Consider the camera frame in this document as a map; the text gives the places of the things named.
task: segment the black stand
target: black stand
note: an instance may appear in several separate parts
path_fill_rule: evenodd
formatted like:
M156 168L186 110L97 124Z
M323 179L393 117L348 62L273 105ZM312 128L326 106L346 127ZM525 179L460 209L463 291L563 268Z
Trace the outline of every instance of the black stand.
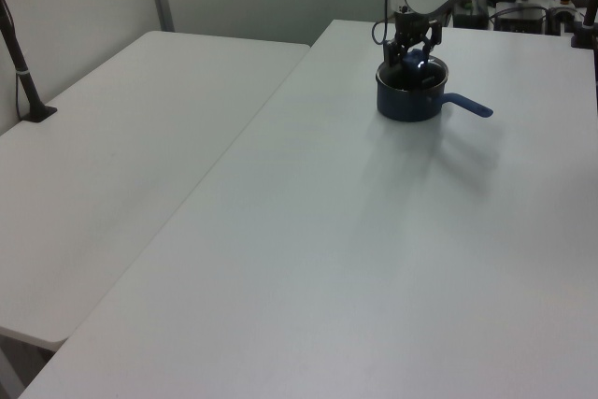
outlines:
M595 24L596 11L598 11L598 0L590 0L583 23L575 22L574 24L571 47L575 49L595 49L594 43L596 36L598 36L598 26Z
M40 123L55 113L56 108L47 107L39 99L34 80L31 78L29 67L27 67L21 46L19 46L14 24L8 14L5 0L0 0L0 31L2 31L2 36L7 43L8 52L12 58L12 62L15 64L15 69L17 69L17 76L21 80L22 88L25 90L25 94L29 100L29 114L22 119L24 121Z

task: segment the tabletop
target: tabletop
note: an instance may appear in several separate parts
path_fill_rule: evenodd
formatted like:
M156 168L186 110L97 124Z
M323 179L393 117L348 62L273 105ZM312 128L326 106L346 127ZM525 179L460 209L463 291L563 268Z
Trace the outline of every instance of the tabletop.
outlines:
M446 106L376 110L335 21L23 398L594 398L592 53L448 29Z
M148 33L0 137L0 334L56 350L307 46Z

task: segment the floor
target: floor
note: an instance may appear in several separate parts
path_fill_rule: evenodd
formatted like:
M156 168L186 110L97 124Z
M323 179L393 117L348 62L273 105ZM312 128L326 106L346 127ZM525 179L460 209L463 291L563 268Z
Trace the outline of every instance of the floor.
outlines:
M39 374L42 368L51 359L52 355L54 355L54 353L49 350L31 346L22 343L21 341L3 336L0 336L0 349L12 364L15 372L25 387L36 378L37 374ZM11 399L1 385L0 399Z

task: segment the saucepan handle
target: saucepan handle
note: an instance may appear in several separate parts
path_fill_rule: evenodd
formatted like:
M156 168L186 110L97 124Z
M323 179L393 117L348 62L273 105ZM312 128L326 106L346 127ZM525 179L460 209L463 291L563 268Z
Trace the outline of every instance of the saucepan handle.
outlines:
M463 109L467 109L468 111L477 114L479 117L489 117L494 113L489 107L484 107L480 103L476 103L458 93L445 93L436 99L436 103L440 106L445 103L454 103Z

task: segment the black cable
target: black cable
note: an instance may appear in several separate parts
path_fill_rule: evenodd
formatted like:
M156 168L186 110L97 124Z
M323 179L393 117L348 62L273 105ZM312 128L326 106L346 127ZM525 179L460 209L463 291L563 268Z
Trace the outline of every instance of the black cable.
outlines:
M540 6L532 6L529 5L527 7L513 7L513 8L507 8L504 9L502 11L499 11L498 13L494 13L492 14L488 20L490 22L492 22L492 19L498 18L499 16L503 16L504 14L508 14L508 13L516 13L518 11L525 11L526 9L541 9L543 10L546 14L548 14L548 8L544 8L544 7L540 7Z
M15 22L12 19L12 13L10 12L10 8L8 7L7 0L2 0L2 8L7 13L8 18L10 19L10 26L12 27L12 30L14 31L15 30Z
M10 19L10 27L12 27L12 31L16 34L15 21L12 19L12 13L7 5L7 0L2 0L2 9L7 13L8 18ZM19 118L19 121L22 121L21 111L19 109L19 74L17 73L15 73L15 107L17 109L17 117Z
M378 27L383 22L384 22L384 37L382 38L381 41L378 41L376 39L376 27ZM379 46L381 46L382 44L384 44L386 42L386 35L388 33L388 28L389 28L389 0L384 0L384 21L378 21L372 27L372 39Z
M15 74L15 106L17 107L17 117L22 121L21 111L19 110L19 74Z
M551 8L550 10L559 10L559 11L570 11L572 13L577 13L579 14L582 18L585 18L586 15L583 14L581 11L577 11L575 8L566 8L566 7L555 7L555 8Z

